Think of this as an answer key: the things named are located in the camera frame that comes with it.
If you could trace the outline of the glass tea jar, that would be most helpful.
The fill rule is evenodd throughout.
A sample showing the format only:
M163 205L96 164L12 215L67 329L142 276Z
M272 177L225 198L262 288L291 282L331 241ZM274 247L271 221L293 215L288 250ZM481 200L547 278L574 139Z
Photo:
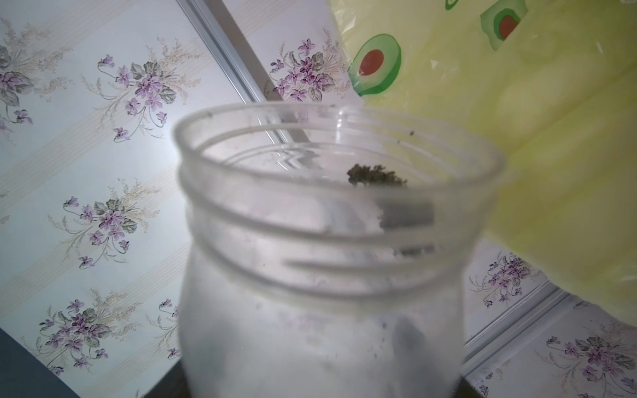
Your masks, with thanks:
M466 265L505 159L438 120L270 102L174 127L192 246L179 303L193 397L451 397ZM355 164L405 187L353 186Z

